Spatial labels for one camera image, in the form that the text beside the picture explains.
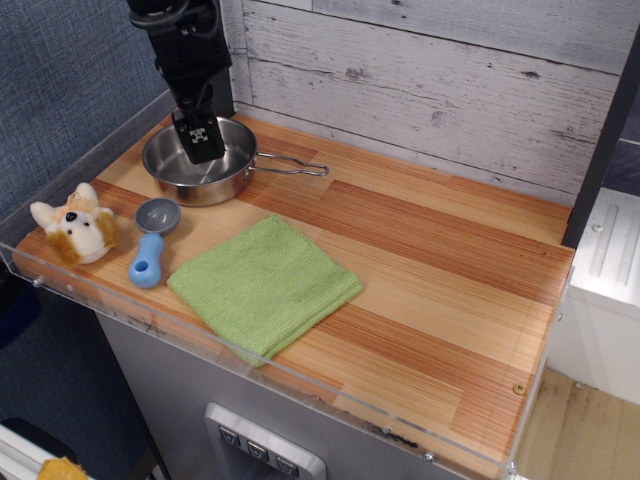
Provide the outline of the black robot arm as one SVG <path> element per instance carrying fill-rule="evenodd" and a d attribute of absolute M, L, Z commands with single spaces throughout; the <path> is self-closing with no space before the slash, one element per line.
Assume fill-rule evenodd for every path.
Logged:
<path fill-rule="evenodd" d="M 174 129 L 189 161 L 225 154 L 214 109 L 214 78 L 232 65 L 216 1 L 130 1 L 131 24 L 146 32 L 155 67 L 178 110 Z"/>

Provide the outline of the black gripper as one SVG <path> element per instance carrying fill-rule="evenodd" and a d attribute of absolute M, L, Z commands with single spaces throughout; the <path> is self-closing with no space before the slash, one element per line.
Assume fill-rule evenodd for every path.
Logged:
<path fill-rule="evenodd" d="M 150 20 L 145 29 L 156 54 L 156 68 L 180 109 L 172 112 L 172 124 L 190 162 L 222 158 L 225 144 L 213 101 L 214 78 L 232 65 L 222 22 Z"/>

